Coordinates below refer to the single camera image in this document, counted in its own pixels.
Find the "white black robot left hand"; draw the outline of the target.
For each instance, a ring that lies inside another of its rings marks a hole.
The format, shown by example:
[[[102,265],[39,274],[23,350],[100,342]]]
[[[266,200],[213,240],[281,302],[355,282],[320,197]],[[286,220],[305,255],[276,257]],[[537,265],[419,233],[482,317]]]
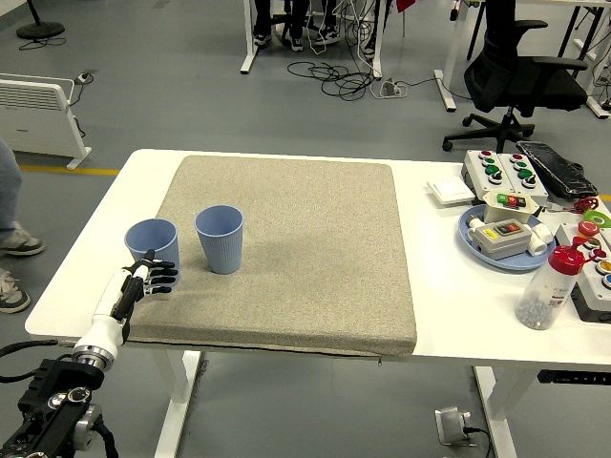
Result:
[[[110,369],[129,336],[136,303],[149,295],[170,293],[178,274],[176,264],[158,260],[154,250],[116,271],[97,304],[89,331],[74,345],[72,360]]]

